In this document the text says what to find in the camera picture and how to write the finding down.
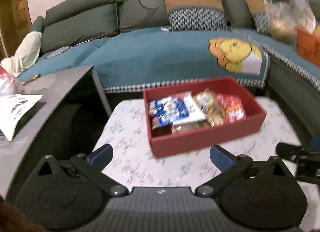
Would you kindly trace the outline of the white cloth on sofa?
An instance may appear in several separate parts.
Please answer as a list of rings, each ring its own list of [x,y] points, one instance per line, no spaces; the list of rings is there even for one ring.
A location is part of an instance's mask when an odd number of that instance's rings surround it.
[[[15,54],[1,60],[1,67],[15,77],[19,77],[38,60],[41,49],[42,33],[32,31],[24,37]]]

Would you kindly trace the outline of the badminton racket on seat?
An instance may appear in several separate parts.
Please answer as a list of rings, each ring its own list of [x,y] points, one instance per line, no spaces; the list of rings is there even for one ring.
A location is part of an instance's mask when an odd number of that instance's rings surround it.
[[[46,56],[46,59],[50,59],[50,58],[53,58],[57,55],[60,55],[62,53],[64,53],[65,51],[69,50],[70,48],[72,47],[76,47],[76,46],[79,46],[80,44],[84,44],[84,43],[87,43],[87,42],[90,42],[90,41],[93,41],[93,40],[97,40],[97,39],[101,39],[101,38],[109,38],[109,37],[114,37],[116,36],[117,34],[119,34],[119,31],[114,31],[112,33],[108,33],[108,34],[101,34],[97,37],[94,37],[94,38],[90,38],[88,40],[85,40],[85,41],[82,41],[78,44],[74,44],[74,45],[71,45],[71,46],[65,46],[65,47],[61,47],[61,48],[58,48],[56,49],[55,51],[52,51],[50,52],[47,56]]]

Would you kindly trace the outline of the gold foil snack packet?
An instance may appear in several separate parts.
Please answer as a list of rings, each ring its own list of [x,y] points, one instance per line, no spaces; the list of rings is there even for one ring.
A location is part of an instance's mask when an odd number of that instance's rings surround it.
[[[193,131],[193,130],[201,129],[201,128],[207,128],[207,127],[211,127],[211,125],[208,121],[186,123],[186,124],[182,124],[182,125],[172,126],[171,133],[172,134],[186,133],[189,131]]]

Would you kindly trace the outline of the grey side table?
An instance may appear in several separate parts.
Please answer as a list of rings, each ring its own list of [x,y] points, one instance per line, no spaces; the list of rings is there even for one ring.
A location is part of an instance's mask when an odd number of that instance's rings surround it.
[[[25,90],[42,98],[11,142],[1,137],[1,196],[9,202],[44,155],[89,154],[112,113],[91,65],[41,77]]]

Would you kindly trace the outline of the white rice cracker packet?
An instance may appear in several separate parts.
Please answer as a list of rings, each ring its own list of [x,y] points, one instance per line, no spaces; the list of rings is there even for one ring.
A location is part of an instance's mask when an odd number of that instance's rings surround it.
[[[194,101],[191,92],[186,92],[182,99],[186,106],[188,117],[179,118],[178,120],[173,121],[173,126],[195,123],[199,121],[204,121],[206,119],[206,115],[202,112],[200,107]]]

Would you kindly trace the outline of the yellow cookie bag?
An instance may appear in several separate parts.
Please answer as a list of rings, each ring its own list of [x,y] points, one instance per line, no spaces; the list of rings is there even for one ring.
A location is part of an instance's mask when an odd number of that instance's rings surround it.
[[[217,97],[213,91],[206,89],[195,95],[193,100],[200,108],[201,112],[205,114],[206,120],[212,127],[224,124],[225,113],[218,103]]]

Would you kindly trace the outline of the clear plastic bag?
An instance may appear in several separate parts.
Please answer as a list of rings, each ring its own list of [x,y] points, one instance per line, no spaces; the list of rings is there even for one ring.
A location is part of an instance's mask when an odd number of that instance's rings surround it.
[[[290,0],[276,2],[264,0],[270,35],[281,42],[294,45],[297,30],[313,34],[316,29],[316,17],[311,10],[309,0]]]

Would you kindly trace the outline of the red cardboard box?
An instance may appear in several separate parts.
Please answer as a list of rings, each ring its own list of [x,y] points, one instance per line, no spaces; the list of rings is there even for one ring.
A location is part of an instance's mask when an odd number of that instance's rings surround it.
[[[168,96],[182,98],[186,92],[191,92],[192,97],[194,97],[206,89],[213,91],[215,95],[221,93],[239,96],[247,114],[246,119],[234,123],[224,123],[214,127],[196,129],[186,133],[159,137],[152,136],[152,118],[148,113],[149,103],[151,101]],[[153,155],[157,158],[203,149],[214,144],[256,133],[260,130],[266,117],[266,112],[255,101],[255,98],[232,77],[212,78],[206,81],[149,89],[143,92],[143,98],[148,139]]]

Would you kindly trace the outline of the floral tablecloth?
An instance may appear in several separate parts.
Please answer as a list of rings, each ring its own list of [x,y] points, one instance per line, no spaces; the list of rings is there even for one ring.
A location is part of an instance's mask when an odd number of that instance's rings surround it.
[[[285,142],[300,146],[312,139],[298,129],[293,116],[266,97],[256,99],[267,115],[256,134],[223,143],[234,155],[246,154],[256,161],[265,161],[275,154],[275,146]],[[157,159],[147,136],[145,108],[142,99],[120,102],[107,121],[95,149],[109,143],[113,159],[103,173],[128,189],[134,186],[177,187],[195,189],[220,172],[212,164],[209,148]]]

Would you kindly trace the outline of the blue coconut snack packet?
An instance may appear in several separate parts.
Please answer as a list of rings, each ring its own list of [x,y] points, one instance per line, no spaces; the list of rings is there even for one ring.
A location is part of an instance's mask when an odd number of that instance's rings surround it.
[[[148,113],[151,118],[158,117],[161,127],[173,124],[179,118],[188,117],[183,99],[172,96],[151,101]]]

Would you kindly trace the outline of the teal bear sofa cover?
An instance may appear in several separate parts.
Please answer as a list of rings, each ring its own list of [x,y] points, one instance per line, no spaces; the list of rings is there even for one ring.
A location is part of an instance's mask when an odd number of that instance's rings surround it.
[[[101,38],[72,47],[50,59],[46,59],[49,53],[44,54],[20,75],[19,80],[92,65],[106,93],[121,93],[229,76],[209,52],[209,41],[214,38],[243,40],[261,49],[259,75],[232,73],[243,86],[263,88],[271,74],[271,60],[276,59],[281,66],[319,88],[319,68],[298,56],[292,46],[255,30],[236,28],[228,31],[149,28]]]

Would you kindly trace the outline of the red candy packet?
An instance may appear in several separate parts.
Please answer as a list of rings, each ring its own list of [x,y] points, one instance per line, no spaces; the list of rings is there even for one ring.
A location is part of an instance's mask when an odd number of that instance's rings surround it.
[[[234,123],[246,119],[247,114],[239,96],[218,93],[216,98],[223,109],[225,123]]]

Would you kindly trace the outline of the grey green sofa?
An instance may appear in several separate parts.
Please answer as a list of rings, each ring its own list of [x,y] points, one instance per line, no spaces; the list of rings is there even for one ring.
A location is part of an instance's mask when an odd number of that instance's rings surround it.
[[[257,31],[245,0],[221,1],[227,22],[223,31],[231,28]],[[138,0],[65,0],[47,10],[45,16],[38,17],[30,29],[42,33],[40,58],[58,48],[78,44],[101,34],[114,31],[122,34],[149,28],[172,31],[165,2],[158,9],[149,10],[144,9]],[[287,45],[292,46],[296,52],[295,44]],[[261,71],[261,49],[249,42],[214,38],[209,41],[209,52],[231,77],[232,73],[259,75]],[[314,88],[293,70],[281,66],[276,59],[271,60],[271,74],[263,88],[276,92],[284,101],[286,109],[299,119],[301,126],[311,135],[319,135],[319,88]],[[111,95],[111,103],[117,105],[124,100],[125,93],[107,94]]]

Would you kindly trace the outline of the orange plastic basket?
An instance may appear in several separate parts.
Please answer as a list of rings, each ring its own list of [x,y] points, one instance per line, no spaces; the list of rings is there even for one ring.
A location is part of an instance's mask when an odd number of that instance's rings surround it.
[[[313,34],[298,28],[296,44],[297,54],[314,65],[319,66],[319,41],[319,26],[316,27]]]

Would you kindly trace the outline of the white green Kapsrons snack packet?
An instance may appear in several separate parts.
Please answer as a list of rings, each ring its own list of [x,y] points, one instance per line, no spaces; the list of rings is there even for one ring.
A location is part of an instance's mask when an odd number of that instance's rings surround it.
[[[172,124],[160,126],[158,117],[152,118],[151,133],[153,137],[165,136],[172,134]]]

